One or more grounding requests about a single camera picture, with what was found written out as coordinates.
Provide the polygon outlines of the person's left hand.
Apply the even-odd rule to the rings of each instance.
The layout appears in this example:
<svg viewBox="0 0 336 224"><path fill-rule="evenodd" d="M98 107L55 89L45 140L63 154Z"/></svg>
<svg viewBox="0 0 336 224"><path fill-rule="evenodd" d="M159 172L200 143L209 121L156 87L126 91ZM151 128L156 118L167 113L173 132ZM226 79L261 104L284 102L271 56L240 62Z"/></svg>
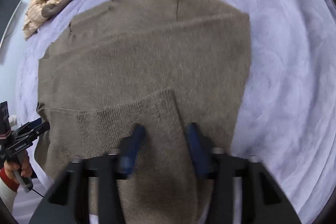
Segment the person's left hand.
<svg viewBox="0 0 336 224"><path fill-rule="evenodd" d="M13 180L15 183L20 184L18 179L16 178L14 171L21 169L21 176L22 177L30 177L33 173L33 169L30 164L30 158L28 156L27 151L23 151L23 161L21 164L17 164L13 161L5 161L4 169L6 176Z"/></svg>

